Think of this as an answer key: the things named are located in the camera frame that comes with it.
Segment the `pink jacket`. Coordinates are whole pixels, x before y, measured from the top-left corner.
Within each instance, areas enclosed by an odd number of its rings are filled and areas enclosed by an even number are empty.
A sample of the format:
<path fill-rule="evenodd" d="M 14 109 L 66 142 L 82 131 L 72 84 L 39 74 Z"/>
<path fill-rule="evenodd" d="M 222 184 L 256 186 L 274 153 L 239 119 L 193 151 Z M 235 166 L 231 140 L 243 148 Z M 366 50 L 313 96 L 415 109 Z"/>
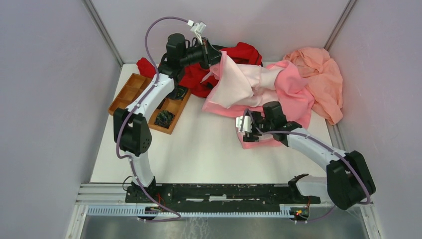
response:
<path fill-rule="evenodd" d="M 288 121 L 308 128 L 315 102 L 306 89 L 307 80 L 298 68 L 283 60 L 265 67 L 237 64 L 222 52 L 219 64 L 211 67 L 218 78 L 203 104 L 203 112 L 237 118 L 246 109 L 262 112 L 263 105 L 277 101 Z"/>

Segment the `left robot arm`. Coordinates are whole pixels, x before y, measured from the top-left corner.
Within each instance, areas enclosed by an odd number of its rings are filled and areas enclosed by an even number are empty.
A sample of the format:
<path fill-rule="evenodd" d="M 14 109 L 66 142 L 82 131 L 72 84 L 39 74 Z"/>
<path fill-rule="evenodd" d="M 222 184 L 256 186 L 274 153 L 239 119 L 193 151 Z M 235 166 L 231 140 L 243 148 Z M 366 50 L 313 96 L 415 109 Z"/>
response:
<path fill-rule="evenodd" d="M 189 42 L 180 33 L 167 39 L 156 74 L 146 89 L 125 109 L 117 108 L 113 114 L 113 133 L 118 158 L 127 158 L 132 181 L 138 186 L 137 195 L 142 201 L 152 202 L 157 195 L 154 186 L 148 149 L 152 134 L 148 122 L 160 103 L 178 86 L 185 75 L 185 68 L 199 64 L 208 69 L 220 62 L 222 53 L 207 38 Z"/>

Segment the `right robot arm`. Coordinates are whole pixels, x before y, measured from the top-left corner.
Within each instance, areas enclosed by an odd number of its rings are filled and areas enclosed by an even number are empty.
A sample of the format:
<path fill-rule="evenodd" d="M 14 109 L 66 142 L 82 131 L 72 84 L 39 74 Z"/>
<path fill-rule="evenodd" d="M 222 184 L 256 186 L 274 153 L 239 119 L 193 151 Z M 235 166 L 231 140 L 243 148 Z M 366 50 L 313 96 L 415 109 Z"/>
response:
<path fill-rule="evenodd" d="M 376 186 L 364 156 L 356 150 L 346 152 L 329 146 L 298 122 L 287 120 L 279 102 L 265 103 L 263 112 L 245 109 L 236 117 L 235 127 L 244 142 L 259 142 L 261 137 L 271 136 L 325 171 L 324 177 L 302 174 L 290 180 L 287 195 L 291 202 L 300 203 L 313 196 L 330 199 L 342 210 L 372 202 Z"/>

